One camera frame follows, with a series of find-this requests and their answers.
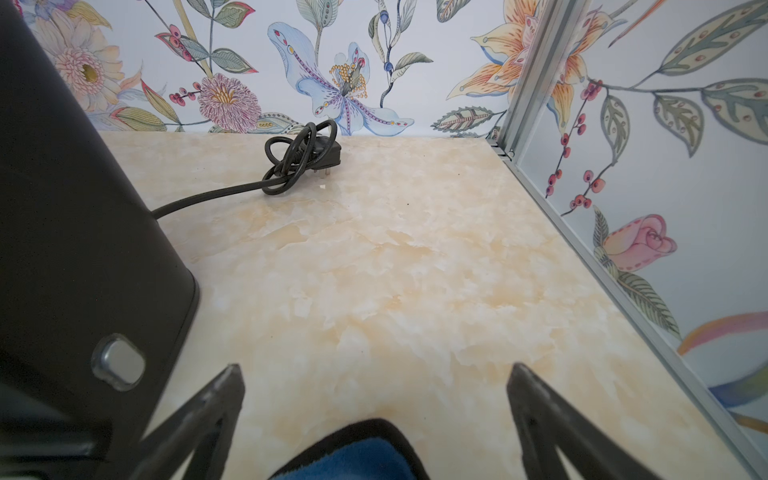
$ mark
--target marble-patterned surface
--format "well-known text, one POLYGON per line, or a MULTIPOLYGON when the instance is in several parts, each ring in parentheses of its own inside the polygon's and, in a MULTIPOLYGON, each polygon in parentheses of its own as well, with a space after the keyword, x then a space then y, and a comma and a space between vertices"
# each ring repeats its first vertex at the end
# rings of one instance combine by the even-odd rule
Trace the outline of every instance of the marble-patterned surface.
MULTIPOLYGON (((260 135, 103 137, 150 208, 270 166, 260 135)), ((524 478, 505 395, 522 361, 659 475, 747 478, 483 140, 339 141, 328 177, 160 220, 202 297, 153 425, 238 362, 225 478, 371 417, 432 478, 524 478)))

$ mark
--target blue lily illustration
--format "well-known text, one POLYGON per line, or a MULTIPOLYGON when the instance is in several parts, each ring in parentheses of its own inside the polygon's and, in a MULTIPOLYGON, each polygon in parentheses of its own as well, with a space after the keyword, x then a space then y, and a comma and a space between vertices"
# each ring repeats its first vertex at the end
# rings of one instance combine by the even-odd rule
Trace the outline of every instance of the blue lily illustration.
POLYGON ((367 98, 370 77, 368 56, 353 42, 348 55, 339 53, 330 69, 333 82, 320 73, 315 50, 301 31, 282 22, 267 31, 283 58, 286 80, 301 94, 312 98, 316 117, 332 118, 344 135, 365 127, 376 135, 392 137, 413 125, 412 118, 400 118, 389 108, 371 108, 360 101, 367 98))

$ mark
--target black power cord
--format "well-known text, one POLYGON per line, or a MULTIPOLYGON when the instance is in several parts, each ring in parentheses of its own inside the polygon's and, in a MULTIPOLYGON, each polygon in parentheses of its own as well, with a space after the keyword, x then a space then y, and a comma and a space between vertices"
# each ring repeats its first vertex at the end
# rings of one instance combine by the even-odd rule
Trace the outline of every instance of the black power cord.
POLYGON ((220 188, 203 194, 193 195, 182 198, 175 202, 164 205, 156 210, 152 210, 152 216, 156 219, 165 217, 168 214, 181 210, 182 208, 195 205, 214 198, 226 197, 228 195, 241 194, 251 190, 261 189, 267 195, 277 195, 291 188, 304 174, 307 168, 312 170, 323 170, 335 167, 341 163, 341 145, 335 142, 337 126, 333 120, 326 120, 317 126, 309 122, 301 130, 296 138, 272 137, 266 141, 264 151, 266 157, 274 164, 264 178, 258 182, 250 184, 236 185, 234 187, 220 188), (331 135, 324 137, 317 132, 330 127, 331 135), (283 155, 282 160, 272 154, 272 145, 289 144, 288 150, 283 155))

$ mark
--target black appliance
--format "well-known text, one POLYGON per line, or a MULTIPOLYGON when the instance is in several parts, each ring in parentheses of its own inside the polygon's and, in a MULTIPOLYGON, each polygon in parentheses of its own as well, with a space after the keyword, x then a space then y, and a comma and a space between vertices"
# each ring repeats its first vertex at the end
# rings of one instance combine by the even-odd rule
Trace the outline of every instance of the black appliance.
POLYGON ((9 0, 0 58, 0 458, 108 465, 141 439, 199 290, 9 0))

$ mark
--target blue fleece cushion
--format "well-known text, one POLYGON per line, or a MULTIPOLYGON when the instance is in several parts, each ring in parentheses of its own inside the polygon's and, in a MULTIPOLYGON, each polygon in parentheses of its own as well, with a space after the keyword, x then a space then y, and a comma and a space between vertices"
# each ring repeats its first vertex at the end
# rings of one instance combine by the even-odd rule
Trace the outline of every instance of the blue fleece cushion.
POLYGON ((415 480, 406 459, 384 439, 364 439, 273 480, 415 480))

